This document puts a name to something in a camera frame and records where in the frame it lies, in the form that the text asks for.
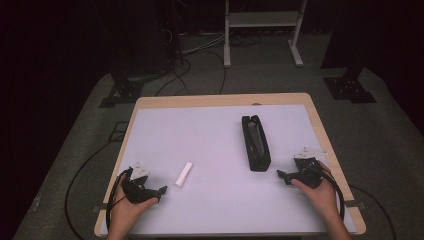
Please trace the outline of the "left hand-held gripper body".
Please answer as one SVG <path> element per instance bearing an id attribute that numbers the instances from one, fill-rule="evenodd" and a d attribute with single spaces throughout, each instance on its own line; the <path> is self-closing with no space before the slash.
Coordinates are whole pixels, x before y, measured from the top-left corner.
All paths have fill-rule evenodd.
<path id="1" fill-rule="evenodd" d="M 125 175 L 126 177 L 122 182 L 122 188 L 127 199 L 132 204 L 143 203 L 152 198 L 160 200 L 160 190 L 147 189 L 145 187 L 149 171 L 140 163 L 135 163 L 133 166 L 130 166 L 126 170 Z"/>

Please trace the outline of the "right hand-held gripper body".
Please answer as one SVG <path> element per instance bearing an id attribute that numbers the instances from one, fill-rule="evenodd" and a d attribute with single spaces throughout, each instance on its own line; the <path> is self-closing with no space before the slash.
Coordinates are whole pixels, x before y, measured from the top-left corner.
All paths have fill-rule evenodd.
<path id="1" fill-rule="evenodd" d="M 291 178 L 299 180 L 312 189 L 317 188 L 323 179 L 323 168 L 318 163 L 318 157 L 323 157 L 326 154 L 325 150 L 304 147 L 294 155 L 294 162 L 298 171 L 293 173 Z"/>

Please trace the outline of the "white eraser stick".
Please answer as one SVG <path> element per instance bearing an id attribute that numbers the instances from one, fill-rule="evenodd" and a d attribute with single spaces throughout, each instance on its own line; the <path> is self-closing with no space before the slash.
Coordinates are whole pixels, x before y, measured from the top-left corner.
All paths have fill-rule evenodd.
<path id="1" fill-rule="evenodd" d="M 181 173 L 179 174 L 178 178 L 175 181 L 175 185 L 178 187 L 182 187 L 187 175 L 189 174 L 193 164 L 191 162 L 187 162 L 185 166 L 183 167 Z"/>

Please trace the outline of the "black pencil case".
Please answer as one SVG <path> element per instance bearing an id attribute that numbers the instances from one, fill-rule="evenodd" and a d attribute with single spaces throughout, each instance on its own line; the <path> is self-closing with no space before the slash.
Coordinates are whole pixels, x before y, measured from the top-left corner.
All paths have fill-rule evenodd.
<path id="1" fill-rule="evenodd" d="M 242 117 L 242 130 L 250 170 L 266 172 L 271 164 L 266 135 L 257 115 Z"/>

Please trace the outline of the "person's left hand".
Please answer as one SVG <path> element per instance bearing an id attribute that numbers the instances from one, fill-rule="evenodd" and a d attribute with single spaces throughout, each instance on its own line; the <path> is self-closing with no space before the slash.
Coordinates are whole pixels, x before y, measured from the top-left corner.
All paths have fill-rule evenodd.
<path id="1" fill-rule="evenodd" d="M 152 198 L 143 203 L 132 204 L 125 197 L 125 193 L 122 189 L 122 182 L 125 177 L 125 175 L 121 177 L 115 190 L 108 232 L 112 229 L 126 229 L 130 231 L 139 217 L 158 202 L 156 198 Z"/>

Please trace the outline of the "person's right hand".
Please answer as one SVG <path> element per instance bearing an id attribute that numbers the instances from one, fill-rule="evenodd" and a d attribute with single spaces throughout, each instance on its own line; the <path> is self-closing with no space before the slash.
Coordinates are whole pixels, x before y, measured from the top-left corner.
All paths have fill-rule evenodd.
<path id="1" fill-rule="evenodd" d="M 339 210 L 337 206 L 336 191 L 332 183 L 329 181 L 331 171 L 321 161 L 319 161 L 319 164 L 323 168 L 323 172 L 327 175 L 327 177 L 323 178 L 318 187 L 312 189 L 297 179 L 293 179 L 291 183 L 307 196 L 311 205 L 320 217 L 326 220 L 333 219 L 339 216 Z"/>

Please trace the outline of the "black stand base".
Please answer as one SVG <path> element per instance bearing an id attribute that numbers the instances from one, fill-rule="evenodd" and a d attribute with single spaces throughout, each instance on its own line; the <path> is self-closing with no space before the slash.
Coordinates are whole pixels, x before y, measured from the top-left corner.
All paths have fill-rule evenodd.
<path id="1" fill-rule="evenodd" d="M 142 84 L 128 80 L 114 83 L 108 95 L 102 99 L 99 107 L 112 108 L 117 104 L 135 103 L 140 98 L 142 89 Z"/>
<path id="2" fill-rule="evenodd" d="M 335 100 L 350 100 L 352 103 L 375 103 L 376 100 L 358 80 L 344 77 L 325 77 L 324 82 Z"/>

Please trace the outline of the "white metal desk frame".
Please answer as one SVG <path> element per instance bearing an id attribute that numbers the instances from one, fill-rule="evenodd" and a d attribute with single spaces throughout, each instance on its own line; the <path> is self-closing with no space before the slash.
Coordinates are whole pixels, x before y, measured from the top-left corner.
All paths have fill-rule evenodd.
<path id="1" fill-rule="evenodd" d="M 231 12 L 230 0 L 225 0 L 223 65 L 225 67 L 231 66 L 230 30 L 232 28 L 293 27 L 294 33 L 292 38 L 288 40 L 288 46 L 295 65 L 302 67 L 304 63 L 298 51 L 297 42 L 307 1 L 301 0 L 297 11 Z"/>

